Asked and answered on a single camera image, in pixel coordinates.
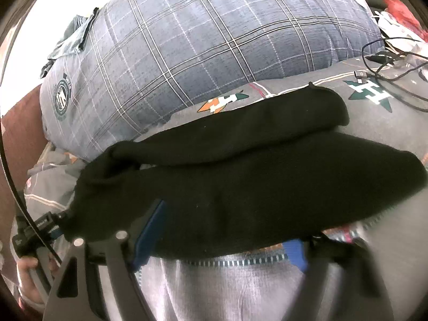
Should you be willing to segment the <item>left hand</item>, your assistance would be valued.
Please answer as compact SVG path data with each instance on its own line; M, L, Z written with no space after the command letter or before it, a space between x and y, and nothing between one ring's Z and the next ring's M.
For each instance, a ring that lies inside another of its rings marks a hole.
M37 268L38 265L39 260L35 257L22 257L17 260L18 290L20 294L20 306L42 314L46 307L45 302L30 274L30 271Z

